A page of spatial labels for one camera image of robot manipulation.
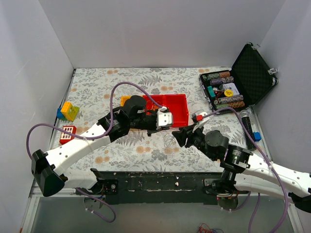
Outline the yellow plastic bin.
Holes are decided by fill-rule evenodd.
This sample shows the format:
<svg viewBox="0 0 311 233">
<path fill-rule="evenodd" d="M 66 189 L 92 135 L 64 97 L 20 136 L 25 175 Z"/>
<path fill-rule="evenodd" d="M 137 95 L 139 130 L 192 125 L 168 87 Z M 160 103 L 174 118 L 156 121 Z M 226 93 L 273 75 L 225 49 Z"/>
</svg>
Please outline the yellow plastic bin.
<svg viewBox="0 0 311 233">
<path fill-rule="evenodd" d="M 121 106 L 124 106 L 125 102 L 130 98 L 131 96 L 121 96 Z"/>
</svg>

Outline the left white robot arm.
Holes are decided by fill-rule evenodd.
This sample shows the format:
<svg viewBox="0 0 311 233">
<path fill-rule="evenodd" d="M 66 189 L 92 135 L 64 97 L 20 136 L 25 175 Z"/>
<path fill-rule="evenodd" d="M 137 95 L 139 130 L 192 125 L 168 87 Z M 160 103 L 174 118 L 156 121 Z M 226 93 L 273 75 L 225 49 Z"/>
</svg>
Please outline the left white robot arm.
<svg viewBox="0 0 311 233">
<path fill-rule="evenodd" d="M 96 169 L 68 171 L 68 168 L 94 150 L 126 136 L 130 129 L 146 130 L 151 135 L 169 129 L 172 124 L 173 115 L 167 107 L 147 110 L 146 100 L 134 95 L 71 141 L 47 152 L 35 151 L 31 156 L 32 175 L 45 197 L 63 188 L 84 188 L 99 194 L 104 185 Z"/>
</svg>

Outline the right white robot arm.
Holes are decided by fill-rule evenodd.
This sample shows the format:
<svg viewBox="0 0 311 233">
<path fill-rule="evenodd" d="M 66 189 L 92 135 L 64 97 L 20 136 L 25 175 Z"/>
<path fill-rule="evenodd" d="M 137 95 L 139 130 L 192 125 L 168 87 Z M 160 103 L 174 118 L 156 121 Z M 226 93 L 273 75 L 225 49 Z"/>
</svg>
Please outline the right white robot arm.
<svg viewBox="0 0 311 233">
<path fill-rule="evenodd" d="M 221 178 L 207 185 L 207 192 L 220 195 L 249 191 L 288 200 L 296 208 L 311 211 L 311 175 L 274 163 L 239 146 L 231 145 L 219 131 L 203 133 L 192 126 L 172 133 L 180 147 L 196 147 L 210 160 L 220 161 Z"/>
</svg>

